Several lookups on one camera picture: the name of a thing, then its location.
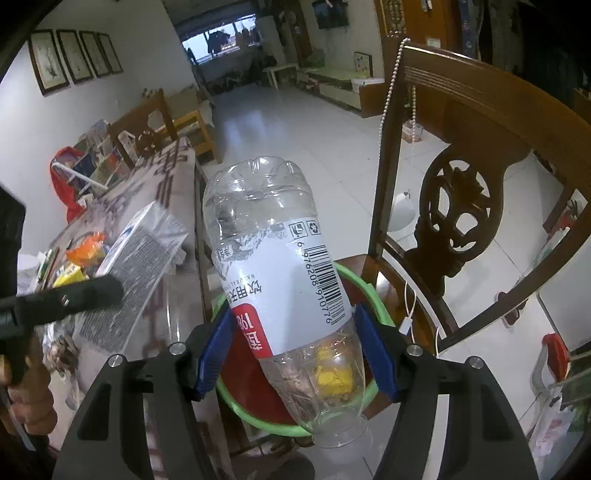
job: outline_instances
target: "tv cabinet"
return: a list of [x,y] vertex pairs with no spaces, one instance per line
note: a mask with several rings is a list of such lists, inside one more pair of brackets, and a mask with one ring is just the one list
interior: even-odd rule
[[365,80],[365,77],[353,70],[330,67],[303,69],[302,75],[318,82],[318,94],[321,97],[334,101],[340,106],[360,110],[363,118],[379,115],[384,110],[386,85],[383,81],[368,85],[353,85],[353,80]]

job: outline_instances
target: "wooden chair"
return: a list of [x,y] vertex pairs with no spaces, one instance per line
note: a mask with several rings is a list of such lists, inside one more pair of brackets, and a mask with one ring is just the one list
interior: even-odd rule
[[[209,130],[207,129],[207,125],[199,113],[199,110],[193,110],[192,112],[185,113],[185,115],[176,118],[173,121],[174,127],[177,131],[181,130],[182,128],[196,123],[199,126],[199,130],[203,135],[203,142],[198,145],[194,145],[193,149],[195,150],[195,155],[199,156],[204,154],[205,152],[211,151],[213,154],[213,158],[216,159],[218,163],[222,163],[222,158],[217,154],[216,144],[213,141],[212,136],[209,134]],[[162,133],[163,135],[167,134],[167,126],[163,125],[161,128],[157,130],[158,133]]]
[[[159,111],[162,114],[165,131],[154,131],[148,125],[148,117],[152,112]],[[136,148],[143,157],[150,157],[157,151],[166,146],[166,139],[170,137],[172,141],[178,140],[177,130],[174,127],[173,119],[170,116],[168,106],[164,101],[164,92],[158,89],[156,93],[146,100],[142,105],[137,106],[132,111],[113,122],[109,127],[109,135],[113,145],[117,147],[124,162],[129,168],[134,168],[135,164],[124,149],[119,134],[122,131],[128,131],[135,136]]]
[[[383,40],[387,85],[400,42],[393,34]],[[387,228],[409,84],[436,90],[452,100],[446,113],[451,144],[426,172],[414,232],[417,247],[404,251]],[[382,256],[384,251],[391,255],[399,263],[398,269],[405,270],[416,283],[441,323],[445,338],[439,342],[440,350],[513,311],[581,247],[591,233],[591,209],[583,210],[574,228],[512,290],[461,327],[443,300],[444,278],[455,276],[492,242],[502,216],[504,172],[530,148],[556,165],[586,199],[591,197],[591,126],[582,118],[510,73],[448,51],[406,44],[383,129],[369,251],[341,263],[376,286],[394,322],[399,323],[404,316],[400,311],[404,280]],[[453,160],[463,160],[468,168],[452,167]],[[439,209],[440,189],[449,197],[446,213]],[[463,213],[476,221],[465,232],[457,227]],[[422,309],[415,315],[414,325],[417,343],[432,351],[434,325]]]

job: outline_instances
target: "hand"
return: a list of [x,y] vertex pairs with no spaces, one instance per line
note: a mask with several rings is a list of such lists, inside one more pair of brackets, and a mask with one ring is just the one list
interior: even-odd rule
[[[33,336],[29,355],[25,357],[28,370],[19,385],[8,387],[8,395],[14,402],[10,407],[12,413],[31,435],[47,435],[57,424],[53,395],[49,390],[51,377],[43,365],[42,358],[43,351],[39,340]],[[0,355],[0,385],[10,385],[11,382],[12,369],[8,359]],[[12,420],[1,403],[0,418],[7,432],[16,435]]]

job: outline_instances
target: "blue gripper pad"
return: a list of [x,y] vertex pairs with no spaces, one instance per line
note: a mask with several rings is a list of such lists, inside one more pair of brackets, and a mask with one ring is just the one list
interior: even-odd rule
[[390,401],[394,401],[398,395],[394,361],[386,350],[382,339],[379,337],[374,321],[362,303],[357,304],[353,316],[355,317],[357,335],[359,336],[359,340],[361,340],[363,355],[378,384],[378,389],[380,392],[385,393]]
[[216,386],[217,378],[234,340],[234,333],[238,328],[236,317],[228,303],[226,302],[222,308],[225,310],[221,312],[219,323],[199,357],[195,390],[199,393],[200,398],[203,398]]

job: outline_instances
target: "white floor tile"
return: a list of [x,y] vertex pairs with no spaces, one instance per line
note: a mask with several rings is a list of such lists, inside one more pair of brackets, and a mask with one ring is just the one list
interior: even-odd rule
[[307,148],[339,181],[359,177],[373,170],[375,162],[370,158],[379,156],[376,142],[365,134],[329,138],[310,143]]
[[326,167],[308,150],[300,149],[286,154],[283,157],[290,160],[301,168],[310,187],[314,198],[338,182],[336,178],[326,169]]
[[535,155],[532,152],[530,152],[523,160],[521,160],[517,163],[513,163],[513,165],[509,165],[507,167],[507,169],[505,170],[504,180],[511,178],[513,175],[515,175],[520,170],[523,170],[524,168],[526,168],[536,162],[537,162],[537,160],[535,158]]
[[205,173],[205,176],[207,177],[207,179],[212,178],[217,172],[219,172],[223,168],[226,168],[226,165],[224,165],[224,163],[218,163],[215,160],[207,162],[206,164],[204,164],[202,166],[203,166],[203,172]]
[[[414,235],[397,240],[405,250],[417,246]],[[465,325],[496,301],[496,294],[509,291],[520,273],[499,245],[492,241],[483,253],[465,263],[453,278],[445,278],[443,300],[457,324]]]
[[420,142],[415,142],[414,145],[405,140],[400,141],[400,157],[411,158],[433,152],[433,158],[435,158],[446,146],[447,144],[440,140],[439,137],[424,130],[423,139]]
[[504,182],[504,208],[495,240],[524,273],[545,244],[543,223],[562,185],[537,161]]
[[[295,89],[275,91],[254,85],[217,96],[216,105],[216,139],[225,148],[224,167],[258,155],[294,161],[312,187],[332,257],[367,252],[377,181],[379,116],[362,119]],[[414,146],[402,141],[396,188],[397,193],[411,190],[417,210],[424,173],[447,145],[429,132],[423,135]],[[216,164],[205,166],[208,175],[217,169]],[[492,304],[498,291],[509,290],[528,268],[544,243],[542,224],[561,192],[558,182],[531,155],[507,169],[504,187],[504,215],[495,242],[466,263],[455,278],[446,279],[444,299],[460,325]],[[415,222],[391,232],[405,249],[416,246]],[[520,417],[535,399],[530,376],[541,338],[551,331],[533,297],[511,329],[497,320],[441,357],[463,362],[468,356],[481,356]],[[317,478],[371,478],[370,471],[379,464],[397,408],[390,407],[370,421],[375,448],[366,456],[368,466],[360,461],[336,468],[322,459],[321,452],[302,449],[317,463]],[[439,471],[445,418],[438,417],[436,422],[425,479],[436,478]],[[437,440],[442,432],[443,437]]]
[[340,183],[314,194],[314,201],[333,259],[367,253],[371,217]]
[[540,355],[542,337],[553,332],[538,299],[532,296],[513,327],[507,328],[502,320],[497,320],[462,342],[472,355],[484,359],[517,418],[536,398],[531,374]]
[[438,146],[432,150],[428,150],[423,153],[415,154],[408,158],[409,162],[413,167],[419,169],[423,174],[427,172],[427,169],[433,163],[433,160],[447,147],[447,144],[441,142]]
[[365,456],[365,460],[372,473],[376,472],[382,460],[399,409],[400,404],[398,403],[390,405],[369,421],[369,429],[374,438],[374,448],[370,454]]
[[302,448],[299,452],[306,455],[314,464],[316,480],[371,480],[373,478],[363,459],[347,465],[335,465],[317,446]]

